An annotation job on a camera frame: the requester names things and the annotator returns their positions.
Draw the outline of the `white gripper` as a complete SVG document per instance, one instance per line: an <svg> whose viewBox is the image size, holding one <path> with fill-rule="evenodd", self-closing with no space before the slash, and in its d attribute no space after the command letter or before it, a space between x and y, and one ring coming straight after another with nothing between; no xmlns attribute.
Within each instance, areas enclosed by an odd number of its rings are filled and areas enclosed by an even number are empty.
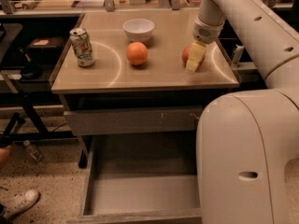
<svg viewBox="0 0 299 224"><path fill-rule="evenodd" d="M219 37L222 28L223 23L220 25L209 25L199 18L195 19L192 35L195 40L199 41L191 43L189 59L185 67L188 71L195 72L197 70L200 66L199 62L206 52L206 44L214 42Z"/></svg>

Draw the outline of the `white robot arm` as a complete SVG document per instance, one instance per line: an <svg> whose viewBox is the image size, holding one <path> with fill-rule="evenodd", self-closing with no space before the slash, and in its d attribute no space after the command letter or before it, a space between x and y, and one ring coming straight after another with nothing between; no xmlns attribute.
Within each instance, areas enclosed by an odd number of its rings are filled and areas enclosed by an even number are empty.
<svg viewBox="0 0 299 224"><path fill-rule="evenodd" d="M265 89L225 94L200 116L196 162L203 224L289 224L285 167L299 155L299 36L261 0L202 0L196 29L229 22Z"/></svg>

